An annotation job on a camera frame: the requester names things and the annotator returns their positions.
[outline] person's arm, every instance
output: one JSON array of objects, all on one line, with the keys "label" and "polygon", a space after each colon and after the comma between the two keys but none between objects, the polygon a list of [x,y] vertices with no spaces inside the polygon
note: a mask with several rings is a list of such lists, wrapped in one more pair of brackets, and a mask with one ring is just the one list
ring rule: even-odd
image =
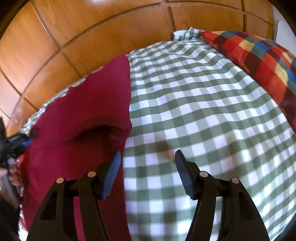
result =
[{"label": "person's arm", "polygon": [[[10,170],[11,176],[9,177],[13,185],[20,185],[20,179],[16,166]],[[18,234],[18,220],[20,215],[20,207],[13,207],[10,202],[8,191],[3,185],[2,177],[7,175],[7,170],[0,168],[0,222],[5,222],[15,234]]]}]

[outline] orange tile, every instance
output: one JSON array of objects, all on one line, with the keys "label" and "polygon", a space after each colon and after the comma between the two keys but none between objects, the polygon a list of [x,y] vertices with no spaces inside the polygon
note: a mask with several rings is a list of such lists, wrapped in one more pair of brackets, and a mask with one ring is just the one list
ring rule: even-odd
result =
[{"label": "orange tile", "polygon": [[120,54],[171,40],[163,9],[146,7],[112,18],[75,39],[65,49],[81,75],[89,74]]},{"label": "orange tile", "polygon": [[31,2],[12,20],[0,40],[0,67],[23,92],[40,67],[57,51]]},{"label": "orange tile", "polygon": [[176,30],[190,27],[205,31],[243,30],[243,14],[219,5],[188,5],[171,7]]},{"label": "orange tile", "polygon": [[246,32],[263,38],[272,39],[273,27],[271,24],[258,17],[248,15]]},{"label": "orange tile", "polygon": [[272,4],[268,0],[244,0],[243,2],[246,12],[258,16],[270,24],[274,23]]},{"label": "orange tile", "polygon": [[0,110],[0,117],[2,117],[4,125],[7,126],[9,122],[9,118]]},{"label": "orange tile", "polygon": [[160,0],[34,0],[45,24],[61,46],[98,22],[158,2]]},{"label": "orange tile", "polygon": [[238,9],[242,9],[241,0],[168,0],[168,1],[194,1],[194,2],[209,2],[209,3],[217,3],[230,7],[235,7]]},{"label": "orange tile", "polygon": [[0,72],[0,109],[10,116],[19,98],[20,95]]},{"label": "orange tile", "polygon": [[12,113],[7,127],[7,135],[11,136],[18,132],[35,112],[36,110],[22,98]]},{"label": "orange tile", "polygon": [[55,94],[79,80],[63,54],[57,54],[38,73],[24,96],[38,109]]}]

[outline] black sleeve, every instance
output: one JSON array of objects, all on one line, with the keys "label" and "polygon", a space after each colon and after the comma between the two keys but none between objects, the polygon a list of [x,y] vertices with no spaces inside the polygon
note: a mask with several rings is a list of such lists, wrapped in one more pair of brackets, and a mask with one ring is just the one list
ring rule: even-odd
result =
[{"label": "black sleeve", "polygon": [[0,196],[0,237],[11,232],[18,236],[19,216],[20,208],[15,209]]}]

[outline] red cloth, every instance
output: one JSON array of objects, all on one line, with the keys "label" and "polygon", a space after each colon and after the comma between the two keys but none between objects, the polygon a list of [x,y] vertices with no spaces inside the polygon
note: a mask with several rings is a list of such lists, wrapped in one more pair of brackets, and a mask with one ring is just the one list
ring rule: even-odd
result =
[{"label": "red cloth", "polygon": [[[33,129],[32,140],[21,163],[24,183],[22,209],[28,229],[53,182],[64,177],[73,180],[95,170],[111,159],[115,150],[123,150],[131,130],[129,61],[119,56],[100,71],[89,75],[67,96],[47,107]],[[124,197],[121,162],[111,194],[99,202],[110,240],[131,240]],[[79,199],[74,200],[79,240],[85,240]]]}]

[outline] green and white checkered tablecloth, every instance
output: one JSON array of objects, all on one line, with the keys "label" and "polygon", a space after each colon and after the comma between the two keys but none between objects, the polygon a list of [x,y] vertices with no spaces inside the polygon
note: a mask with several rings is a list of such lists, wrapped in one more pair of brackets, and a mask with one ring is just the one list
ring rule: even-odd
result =
[{"label": "green and white checkered tablecloth", "polygon": [[[185,240],[197,202],[185,194],[177,149],[216,178],[240,178],[275,238],[296,210],[296,138],[274,100],[193,28],[127,57],[133,129],[124,172],[133,241]],[[211,240],[221,206],[218,199]]]}]

